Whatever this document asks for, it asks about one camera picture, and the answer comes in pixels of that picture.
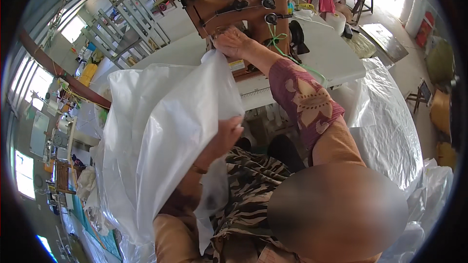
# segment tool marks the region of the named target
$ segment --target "window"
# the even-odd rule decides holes
[[[36,235],[36,237],[38,237],[38,239],[44,245],[44,248],[47,250],[47,252],[49,252],[50,256],[52,256],[52,259],[54,259],[54,261],[57,262],[57,260],[54,257],[54,254],[52,254],[52,251],[50,250],[49,242],[47,241],[47,239],[45,237],[41,237],[39,235]]]
[[[85,21],[82,20],[79,16],[75,16],[73,20],[71,20],[62,30],[62,35],[73,44],[73,42],[76,41],[76,39],[79,37],[79,34],[81,34],[81,29],[85,26]]]
[[[31,199],[36,199],[33,184],[34,160],[15,150],[16,185],[18,190]]]
[[[53,81],[54,77],[52,75],[41,67],[38,67],[28,87],[28,92],[24,96],[26,102],[31,102],[32,100],[32,105],[39,111],[42,110],[44,103],[39,99],[32,99],[32,91],[38,93],[39,97],[45,98],[45,94],[49,91],[49,87]]]

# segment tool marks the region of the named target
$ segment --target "workbench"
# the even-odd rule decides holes
[[[328,81],[328,86],[340,85],[366,75],[366,69],[358,56],[345,41],[319,16],[314,16],[315,22],[295,17],[300,23],[305,35],[305,44],[310,52],[299,55],[304,64],[318,71]],[[194,32],[144,58],[132,69],[145,69],[152,63],[175,65],[201,64],[201,58],[206,52],[206,41]],[[270,82],[264,75],[256,76],[237,83],[245,110],[258,108],[274,103],[270,92]]]

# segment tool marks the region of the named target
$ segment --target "hand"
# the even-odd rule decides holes
[[[230,26],[226,30],[215,35],[214,47],[226,56],[244,59],[252,42],[254,42],[254,40],[247,37],[247,35],[239,31],[238,28]]]
[[[193,163],[201,170],[208,171],[210,164],[233,148],[241,137],[244,127],[238,126],[242,122],[241,116],[229,120],[218,121],[218,133],[211,139],[205,149]]]

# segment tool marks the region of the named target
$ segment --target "sewing machine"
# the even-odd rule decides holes
[[[300,45],[292,39],[300,38],[302,30],[296,22],[291,37],[288,18],[292,15],[288,12],[287,0],[181,0],[181,2],[200,37],[206,39],[207,50],[214,48],[212,39],[220,29],[234,25],[250,38],[279,54],[280,52],[273,47],[272,34],[274,36],[286,34],[287,36],[281,39],[275,39],[276,46],[284,54],[298,59],[296,52],[290,49],[290,44],[293,42],[294,46]],[[305,46],[303,38],[302,34],[302,45]],[[307,48],[300,49],[300,52],[305,51],[309,52]],[[232,57],[228,57],[227,60],[237,82],[262,74],[248,61]]]

